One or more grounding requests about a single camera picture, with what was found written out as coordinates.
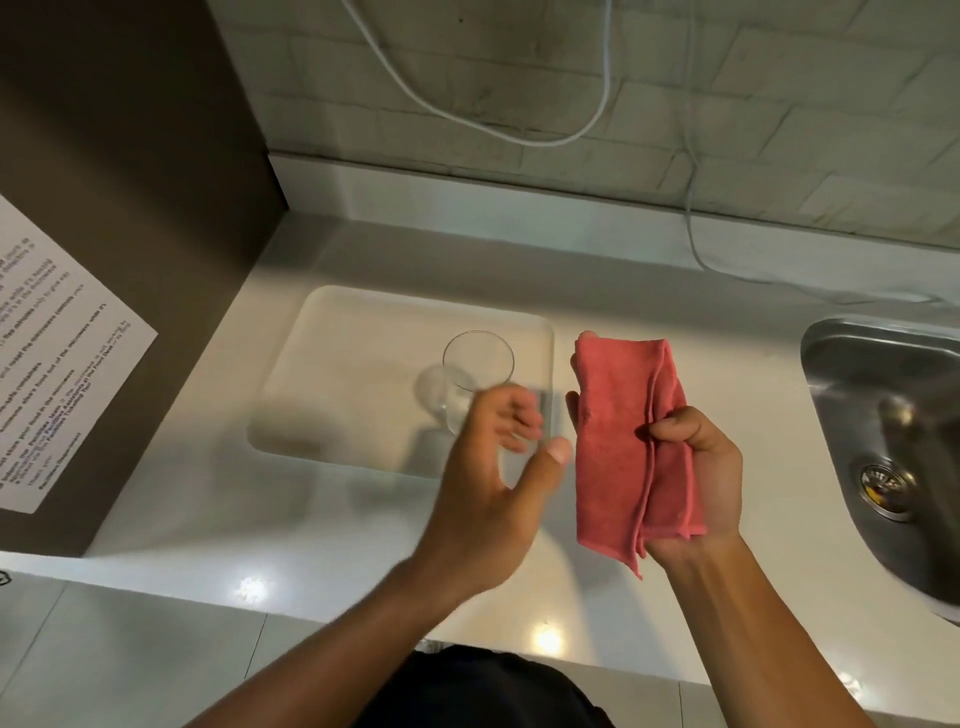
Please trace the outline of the red microfiber cloth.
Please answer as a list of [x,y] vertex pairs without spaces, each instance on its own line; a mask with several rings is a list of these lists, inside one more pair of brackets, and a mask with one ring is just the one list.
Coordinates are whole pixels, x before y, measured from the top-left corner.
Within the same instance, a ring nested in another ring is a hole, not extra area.
[[666,339],[581,335],[573,360],[577,540],[642,577],[649,540],[707,533],[691,446],[649,432],[687,405],[673,352]]

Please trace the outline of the person's left hand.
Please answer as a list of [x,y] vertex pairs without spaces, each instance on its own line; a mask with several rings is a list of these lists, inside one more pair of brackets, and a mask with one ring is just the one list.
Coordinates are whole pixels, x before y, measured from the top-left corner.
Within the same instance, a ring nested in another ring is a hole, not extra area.
[[476,394],[444,467],[438,496],[411,558],[454,573],[472,599],[519,568],[542,511],[510,504],[527,461],[546,443],[534,393],[504,384]]

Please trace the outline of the white plastic tray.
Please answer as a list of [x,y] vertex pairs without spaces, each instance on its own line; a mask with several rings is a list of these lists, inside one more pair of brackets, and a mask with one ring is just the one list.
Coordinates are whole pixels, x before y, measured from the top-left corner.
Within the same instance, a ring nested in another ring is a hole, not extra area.
[[418,403],[418,375],[466,331],[502,336],[508,383],[538,397],[550,436],[554,332],[533,314],[341,285],[313,290],[261,389],[247,428],[269,455],[437,479],[455,438]]

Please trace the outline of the person's left forearm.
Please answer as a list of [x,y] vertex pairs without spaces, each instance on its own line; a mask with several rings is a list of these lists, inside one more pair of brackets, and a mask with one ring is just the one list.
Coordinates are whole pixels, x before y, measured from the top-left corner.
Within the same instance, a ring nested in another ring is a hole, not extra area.
[[471,596],[456,573],[405,560],[183,728],[349,728],[416,646]]

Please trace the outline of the person's right hand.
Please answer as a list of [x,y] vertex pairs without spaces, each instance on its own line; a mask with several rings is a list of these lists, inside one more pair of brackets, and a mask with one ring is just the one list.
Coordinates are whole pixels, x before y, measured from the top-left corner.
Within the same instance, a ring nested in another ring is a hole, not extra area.
[[[585,331],[581,335],[599,336],[590,331]],[[571,357],[571,366],[579,384],[573,356],[574,353]],[[571,392],[567,395],[567,406],[575,431],[580,391],[581,389],[577,393]],[[689,540],[648,540],[646,556],[653,555],[659,563],[661,563],[660,554],[668,552],[672,547],[679,547],[703,538],[716,541],[738,533],[741,511],[741,453],[731,439],[724,435],[718,426],[712,423],[703,413],[701,439],[698,445],[698,447],[691,447],[691,449],[706,533]]]

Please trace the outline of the person's black clothing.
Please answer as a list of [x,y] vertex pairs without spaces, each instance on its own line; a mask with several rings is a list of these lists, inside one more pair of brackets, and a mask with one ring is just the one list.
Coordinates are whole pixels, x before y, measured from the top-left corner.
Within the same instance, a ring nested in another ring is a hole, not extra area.
[[414,651],[350,728],[615,728],[569,677],[516,654]]

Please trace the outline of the clear drinking glass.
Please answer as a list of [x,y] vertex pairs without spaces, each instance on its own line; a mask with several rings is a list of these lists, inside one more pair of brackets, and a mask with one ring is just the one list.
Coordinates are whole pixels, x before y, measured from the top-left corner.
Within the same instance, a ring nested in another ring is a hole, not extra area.
[[514,352],[502,336],[490,330],[467,330],[450,339],[438,363],[417,376],[414,396],[439,424],[458,435],[475,396],[509,383],[514,370]]

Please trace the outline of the person's right forearm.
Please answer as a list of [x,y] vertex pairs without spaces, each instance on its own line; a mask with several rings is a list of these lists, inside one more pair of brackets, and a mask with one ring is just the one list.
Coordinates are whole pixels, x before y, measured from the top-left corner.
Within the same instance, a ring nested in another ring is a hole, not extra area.
[[740,536],[659,554],[727,728],[877,728]]

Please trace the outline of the brown cabinet panel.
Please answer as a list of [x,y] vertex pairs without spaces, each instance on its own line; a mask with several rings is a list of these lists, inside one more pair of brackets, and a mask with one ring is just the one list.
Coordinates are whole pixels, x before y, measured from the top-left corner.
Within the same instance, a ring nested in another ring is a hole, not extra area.
[[0,195],[156,331],[0,552],[83,556],[286,212],[207,0],[0,0]]

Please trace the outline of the printed paper notice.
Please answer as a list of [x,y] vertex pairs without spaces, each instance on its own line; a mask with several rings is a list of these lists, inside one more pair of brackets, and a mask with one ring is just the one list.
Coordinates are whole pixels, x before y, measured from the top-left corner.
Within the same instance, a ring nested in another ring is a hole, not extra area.
[[39,509],[157,335],[0,195],[0,509]]

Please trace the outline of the stainless steel sink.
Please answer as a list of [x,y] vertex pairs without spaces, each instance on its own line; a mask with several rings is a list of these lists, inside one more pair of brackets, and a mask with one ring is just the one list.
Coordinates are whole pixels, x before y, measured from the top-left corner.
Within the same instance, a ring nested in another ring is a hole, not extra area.
[[[887,573],[960,627],[960,328],[871,317],[816,321],[800,365],[848,514]],[[865,502],[860,469],[892,463],[917,483],[916,517]]]

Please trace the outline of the sink drain strainer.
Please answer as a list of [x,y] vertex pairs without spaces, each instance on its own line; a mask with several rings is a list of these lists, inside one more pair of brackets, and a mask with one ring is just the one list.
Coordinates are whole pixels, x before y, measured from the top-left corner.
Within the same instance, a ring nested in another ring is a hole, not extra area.
[[915,520],[917,483],[908,472],[892,463],[872,463],[860,468],[857,482],[861,497],[878,515],[901,524]]

